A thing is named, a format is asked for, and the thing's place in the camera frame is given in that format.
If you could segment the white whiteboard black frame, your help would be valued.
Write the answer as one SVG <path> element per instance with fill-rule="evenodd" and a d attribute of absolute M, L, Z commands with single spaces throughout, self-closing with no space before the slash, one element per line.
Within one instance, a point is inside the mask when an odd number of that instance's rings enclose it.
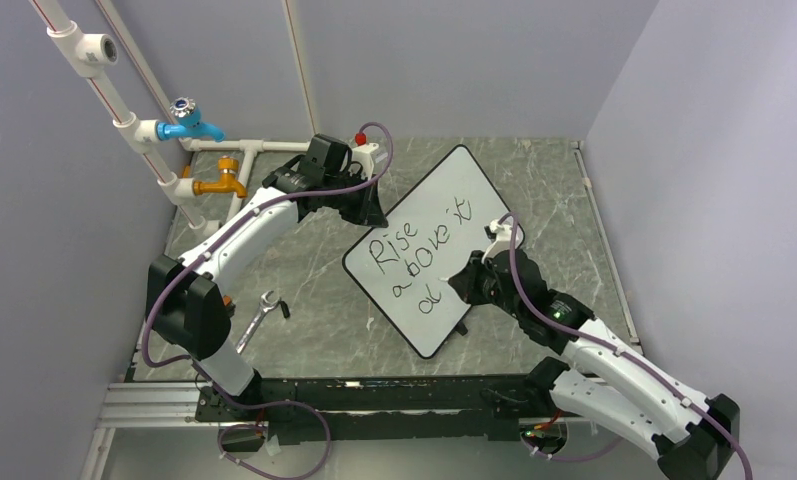
<path fill-rule="evenodd" d="M 344 254 L 343 268 L 415 353 L 431 358 L 469 310 L 438 277 L 485 250 L 484 227 L 508 210 L 469 148 L 457 145 L 390 209 L 387 227 Z"/>

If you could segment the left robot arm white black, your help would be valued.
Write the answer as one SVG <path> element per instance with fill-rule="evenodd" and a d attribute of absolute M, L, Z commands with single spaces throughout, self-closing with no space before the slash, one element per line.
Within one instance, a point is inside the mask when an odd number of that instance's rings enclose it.
<path fill-rule="evenodd" d="M 224 390 L 222 407 L 235 419 L 259 411 L 262 378 L 230 338 L 225 291 L 277 237 L 321 208 L 337 211 L 352 225 L 386 227 L 377 176 L 388 156 L 375 143 L 350 146 L 318 134 L 306 152 L 269 173 L 251 200 L 208 239 L 150 265 L 143 336 L 156 333 L 183 349 L 184 359 Z"/>

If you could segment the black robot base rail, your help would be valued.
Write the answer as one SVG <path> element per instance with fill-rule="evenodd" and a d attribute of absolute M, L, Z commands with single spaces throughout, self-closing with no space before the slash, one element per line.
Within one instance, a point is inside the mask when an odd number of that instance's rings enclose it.
<path fill-rule="evenodd" d="M 200 390 L 201 424 L 258 424 L 283 446 L 331 438 L 402 440 L 481 437 L 515 441 L 556 408 L 528 391 L 522 374 L 362 378 L 266 378 L 265 407 L 234 406 Z"/>

